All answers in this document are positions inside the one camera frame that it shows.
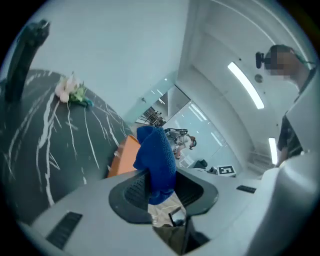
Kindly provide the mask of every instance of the ceiling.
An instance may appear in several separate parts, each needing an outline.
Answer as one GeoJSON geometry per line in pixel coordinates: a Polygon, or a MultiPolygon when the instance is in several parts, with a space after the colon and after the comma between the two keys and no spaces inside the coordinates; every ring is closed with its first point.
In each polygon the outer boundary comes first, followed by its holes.
{"type": "Polygon", "coordinates": [[[202,73],[232,105],[255,151],[268,155],[268,138],[278,139],[282,117],[298,96],[298,90],[292,83],[269,76],[263,68],[257,69],[255,53],[266,53],[273,44],[286,44],[297,50],[301,50],[301,45],[261,2],[265,1],[199,1],[192,17],[193,32],[189,32],[189,38],[185,36],[187,49],[182,50],[184,63],[180,66],[184,69],[179,70],[179,76],[190,66],[202,73]],[[245,88],[227,68],[231,62],[235,62],[250,80],[264,109],[256,108],[245,88]],[[262,75],[262,83],[255,81],[256,74],[262,75]]]}

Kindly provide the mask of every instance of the blue cloth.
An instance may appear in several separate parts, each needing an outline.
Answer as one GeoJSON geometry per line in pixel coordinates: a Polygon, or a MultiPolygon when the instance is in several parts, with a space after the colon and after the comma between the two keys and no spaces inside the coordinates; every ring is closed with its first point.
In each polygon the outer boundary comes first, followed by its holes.
{"type": "Polygon", "coordinates": [[[133,167],[150,171],[151,197],[149,204],[158,205],[174,192],[176,161],[169,141],[161,127],[142,126],[137,129],[141,145],[133,167]]]}

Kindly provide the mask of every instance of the black vent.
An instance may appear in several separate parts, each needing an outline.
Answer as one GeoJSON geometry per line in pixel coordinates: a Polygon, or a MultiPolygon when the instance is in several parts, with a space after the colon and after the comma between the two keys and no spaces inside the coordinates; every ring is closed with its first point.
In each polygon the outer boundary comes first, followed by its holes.
{"type": "Polygon", "coordinates": [[[204,193],[204,189],[201,185],[195,183],[178,171],[176,172],[174,191],[184,208],[198,200],[204,193]]]}
{"type": "Polygon", "coordinates": [[[62,250],[81,218],[82,214],[68,212],[55,226],[46,239],[51,244],[62,250]]]}
{"type": "Polygon", "coordinates": [[[124,191],[125,199],[135,207],[148,211],[150,196],[150,173],[134,180],[124,191]]]}
{"type": "Polygon", "coordinates": [[[252,193],[252,194],[256,192],[256,188],[250,187],[250,186],[244,186],[244,185],[238,186],[236,189],[244,192],[252,193]]]}

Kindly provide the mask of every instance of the orange box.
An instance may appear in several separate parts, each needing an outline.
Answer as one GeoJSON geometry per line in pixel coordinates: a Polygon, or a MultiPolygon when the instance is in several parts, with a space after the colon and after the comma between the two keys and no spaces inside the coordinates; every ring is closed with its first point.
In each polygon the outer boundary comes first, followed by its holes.
{"type": "Polygon", "coordinates": [[[134,163],[139,149],[140,144],[138,140],[132,135],[129,135],[119,145],[107,177],[110,178],[119,174],[135,171],[134,163]]]}

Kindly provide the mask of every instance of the dark marble surface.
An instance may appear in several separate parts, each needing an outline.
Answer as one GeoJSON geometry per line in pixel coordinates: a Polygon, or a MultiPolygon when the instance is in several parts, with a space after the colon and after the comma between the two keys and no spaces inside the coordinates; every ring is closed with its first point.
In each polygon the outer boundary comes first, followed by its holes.
{"type": "Polygon", "coordinates": [[[89,89],[94,107],[60,102],[60,77],[30,70],[19,103],[6,103],[0,87],[0,179],[7,203],[27,224],[76,188],[104,179],[132,133],[89,89]]]}

